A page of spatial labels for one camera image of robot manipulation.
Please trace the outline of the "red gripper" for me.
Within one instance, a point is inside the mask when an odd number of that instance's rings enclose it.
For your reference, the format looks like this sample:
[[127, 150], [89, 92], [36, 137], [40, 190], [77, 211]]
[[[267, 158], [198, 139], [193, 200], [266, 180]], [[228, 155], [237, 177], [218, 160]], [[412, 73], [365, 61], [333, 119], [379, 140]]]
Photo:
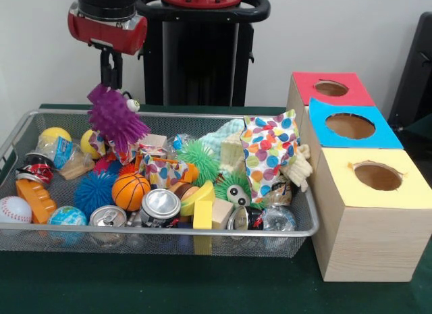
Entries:
[[[72, 37], [87, 45], [102, 47], [101, 50], [101, 84], [121, 89], [123, 84], [122, 53], [134, 55], [144, 44], [148, 22], [144, 16], [135, 14], [131, 19], [120, 22], [113, 20], [100, 21], [83, 14], [77, 2], [73, 2], [67, 15], [67, 25]], [[113, 69], [109, 62], [112, 53]]]

